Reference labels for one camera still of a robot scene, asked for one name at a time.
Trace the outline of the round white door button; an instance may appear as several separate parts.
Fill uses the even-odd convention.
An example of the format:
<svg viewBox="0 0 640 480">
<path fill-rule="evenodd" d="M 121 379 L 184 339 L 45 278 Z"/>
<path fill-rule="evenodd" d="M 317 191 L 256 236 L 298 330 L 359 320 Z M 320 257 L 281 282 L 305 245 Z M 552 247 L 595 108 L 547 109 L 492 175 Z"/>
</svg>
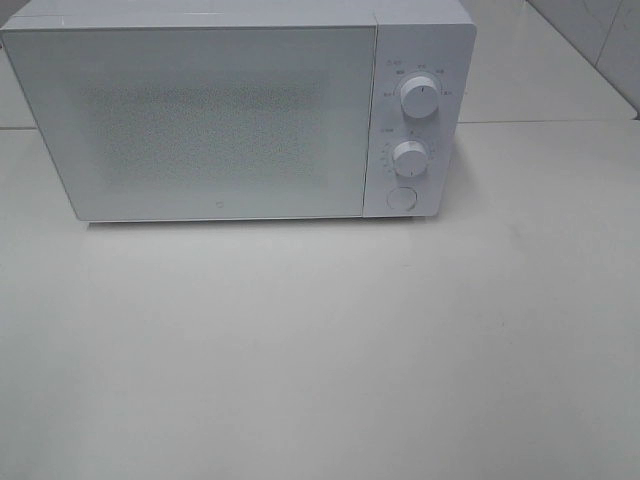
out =
<svg viewBox="0 0 640 480">
<path fill-rule="evenodd" d="M 413 210 L 418 196 L 411 187 L 397 187 L 387 195 L 387 205 L 390 209 L 402 212 Z"/>
</svg>

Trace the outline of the white microwave knob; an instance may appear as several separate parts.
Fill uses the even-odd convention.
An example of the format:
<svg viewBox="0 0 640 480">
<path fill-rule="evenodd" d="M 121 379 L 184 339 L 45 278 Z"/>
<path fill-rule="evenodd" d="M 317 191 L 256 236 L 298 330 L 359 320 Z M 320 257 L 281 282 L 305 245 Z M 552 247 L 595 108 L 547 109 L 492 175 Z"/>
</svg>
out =
<svg viewBox="0 0 640 480">
<path fill-rule="evenodd" d="M 418 141 L 404 141 L 398 144 L 391 153 L 395 173 L 404 178 L 422 175 L 430 162 L 426 147 Z"/>
<path fill-rule="evenodd" d="M 441 87 L 428 72 L 415 72 L 403 80 L 399 87 L 403 113 L 412 119 L 424 119 L 439 108 Z"/>
</svg>

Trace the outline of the white microwave door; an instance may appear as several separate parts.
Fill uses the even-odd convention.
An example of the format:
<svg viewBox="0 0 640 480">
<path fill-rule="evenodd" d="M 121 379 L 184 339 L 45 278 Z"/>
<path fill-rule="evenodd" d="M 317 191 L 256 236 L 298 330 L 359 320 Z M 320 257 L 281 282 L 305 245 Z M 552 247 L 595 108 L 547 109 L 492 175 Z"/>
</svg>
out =
<svg viewBox="0 0 640 480">
<path fill-rule="evenodd" d="M 9 31 L 77 217 L 362 212 L 375 30 Z"/>
</svg>

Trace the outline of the white microwave oven body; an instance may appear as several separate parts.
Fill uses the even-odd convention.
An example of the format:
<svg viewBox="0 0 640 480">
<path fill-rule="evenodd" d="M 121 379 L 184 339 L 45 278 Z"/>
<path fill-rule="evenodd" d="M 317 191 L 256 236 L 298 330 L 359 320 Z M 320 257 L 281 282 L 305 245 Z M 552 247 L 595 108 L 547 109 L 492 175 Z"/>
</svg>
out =
<svg viewBox="0 0 640 480">
<path fill-rule="evenodd" d="M 31 1 L 2 26 L 1 42 L 6 51 L 9 31 L 352 27 L 375 30 L 363 208 L 358 216 L 327 218 L 433 216 L 477 33 L 457 1 Z M 400 104 L 398 87 L 415 72 L 432 74 L 441 87 L 439 108 L 424 119 L 406 116 Z M 400 177 L 393 169 L 391 153 L 404 141 L 418 141 L 429 153 L 420 176 Z M 413 210 L 388 207 L 397 187 L 416 191 Z"/>
</svg>

